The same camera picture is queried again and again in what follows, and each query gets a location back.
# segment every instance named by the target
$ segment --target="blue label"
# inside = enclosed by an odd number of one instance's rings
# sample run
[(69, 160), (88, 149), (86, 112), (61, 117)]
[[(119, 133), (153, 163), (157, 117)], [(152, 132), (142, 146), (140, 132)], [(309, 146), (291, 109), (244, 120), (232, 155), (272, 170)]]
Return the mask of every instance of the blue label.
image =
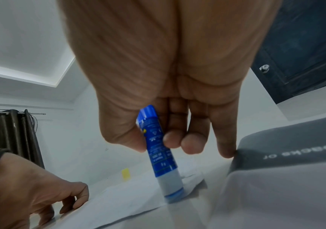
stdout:
[(157, 118), (148, 118), (139, 123), (147, 142), (147, 150), (153, 166), (155, 177), (164, 175), (178, 166), (174, 161), (173, 155), (164, 146), (164, 133)]

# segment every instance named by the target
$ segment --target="white page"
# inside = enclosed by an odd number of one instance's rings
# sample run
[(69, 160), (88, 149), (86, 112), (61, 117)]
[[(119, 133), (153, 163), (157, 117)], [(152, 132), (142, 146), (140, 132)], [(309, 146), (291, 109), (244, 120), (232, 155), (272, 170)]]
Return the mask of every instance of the white page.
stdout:
[[(178, 161), (178, 165), (184, 184), (184, 196), (187, 196), (203, 181), (203, 174), (196, 169), (194, 160)], [(50, 228), (95, 229), (166, 204), (153, 171), (148, 171), (105, 189)]]

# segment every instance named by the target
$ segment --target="yellow paper piece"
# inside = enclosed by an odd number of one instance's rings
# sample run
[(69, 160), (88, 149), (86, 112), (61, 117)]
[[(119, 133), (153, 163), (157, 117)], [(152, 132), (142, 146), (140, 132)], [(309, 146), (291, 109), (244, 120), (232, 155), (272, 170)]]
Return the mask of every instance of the yellow paper piece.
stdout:
[(130, 180), (130, 172), (129, 172), (128, 168), (123, 169), (121, 171), (121, 174), (122, 174), (122, 178), (124, 179), (124, 181)]

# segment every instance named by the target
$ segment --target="curtain rod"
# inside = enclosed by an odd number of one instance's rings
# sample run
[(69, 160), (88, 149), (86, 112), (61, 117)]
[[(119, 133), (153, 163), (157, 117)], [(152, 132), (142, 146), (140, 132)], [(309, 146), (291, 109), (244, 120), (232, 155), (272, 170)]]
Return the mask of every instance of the curtain rod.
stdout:
[[(0, 114), (8, 114), (9, 111), (5, 111), (5, 109), (0, 109)], [(30, 115), (46, 115), (46, 113), (30, 113)]]

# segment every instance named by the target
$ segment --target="dark curtain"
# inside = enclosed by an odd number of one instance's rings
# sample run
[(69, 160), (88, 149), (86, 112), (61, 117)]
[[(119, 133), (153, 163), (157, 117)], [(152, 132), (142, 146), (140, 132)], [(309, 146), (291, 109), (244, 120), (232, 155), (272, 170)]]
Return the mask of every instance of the dark curtain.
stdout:
[(9, 149), (44, 168), (35, 134), (34, 121), (27, 110), (7, 110), (0, 113), (0, 148)]

